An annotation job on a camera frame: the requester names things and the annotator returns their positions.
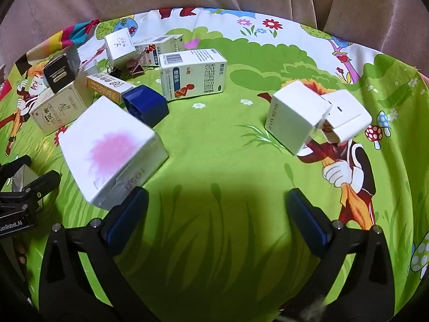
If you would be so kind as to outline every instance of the blue gripper pad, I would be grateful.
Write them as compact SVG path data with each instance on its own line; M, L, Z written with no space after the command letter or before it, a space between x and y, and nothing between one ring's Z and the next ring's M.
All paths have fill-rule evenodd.
M148 205L147 190L135 187L121 205L111 209L103 226L106 230L102 229L102 237L111 256L123 251L138 222L146 215Z
M286 201L288 215L297 225L308 248L313 255L322 259L333 236L329 218L297 188L289 191Z

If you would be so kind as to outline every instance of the white cartoon glove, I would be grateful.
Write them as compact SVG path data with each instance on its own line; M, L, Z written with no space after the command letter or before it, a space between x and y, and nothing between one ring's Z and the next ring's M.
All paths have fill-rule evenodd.
M29 108L25 106L25 100L23 100L22 98L18 98L18 100L16 101L16 108L18 108L21 111L20 112L21 116L24 116L29 112Z
M352 170L347 161L337 161L322 169L323 177L339 188L342 184L351 184Z
M28 83L27 79L22 80L21 83L20 83L20 85L19 85L19 89L20 90L24 90L25 86L27 85L27 83Z

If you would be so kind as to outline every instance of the red mushroom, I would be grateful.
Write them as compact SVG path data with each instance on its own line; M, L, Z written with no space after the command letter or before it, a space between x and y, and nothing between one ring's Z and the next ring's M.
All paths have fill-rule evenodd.
M383 131L381 130L380 126L369 125L365 130L365 135L371 142L374 142L375 148L380 150L379 141L383 137Z

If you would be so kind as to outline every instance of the cartoon mushroom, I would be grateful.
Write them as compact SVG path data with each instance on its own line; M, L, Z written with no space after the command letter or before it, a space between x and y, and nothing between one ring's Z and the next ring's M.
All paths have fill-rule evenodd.
M381 127L369 125L365 130L366 137L374 142L374 146L377 150L380 150L380 143L378 142L383 137L383 132L381 131Z
M384 111L380 111L377 116L377 125L379 125L381 128L383 128L384 134L387 137L390 137L390 124L389 120L387 119L387 115Z

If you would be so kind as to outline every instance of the screw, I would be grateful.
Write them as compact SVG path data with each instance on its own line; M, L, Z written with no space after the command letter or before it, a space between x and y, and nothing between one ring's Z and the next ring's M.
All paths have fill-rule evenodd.
M60 229L61 229L60 223L55 223L54 225L52 225L52 231L57 232Z
M344 224L343 224L343 222L341 221L341 220L334 220L333 222L332 222L332 225L333 225L333 227L335 228L335 229L338 229L338 230L340 230L340 229L342 229L343 227L344 227Z
M373 229L376 233L378 233L378 234L383 233L383 229L382 229L380 226L378 226L378 225L374 225L374 226L372 227L372 229Z
M97 228L97 227L99 227L100 225L101 225L101 219L100 219L100 218L92 219L92 220L89 222L89 226L91 226L92 228Z

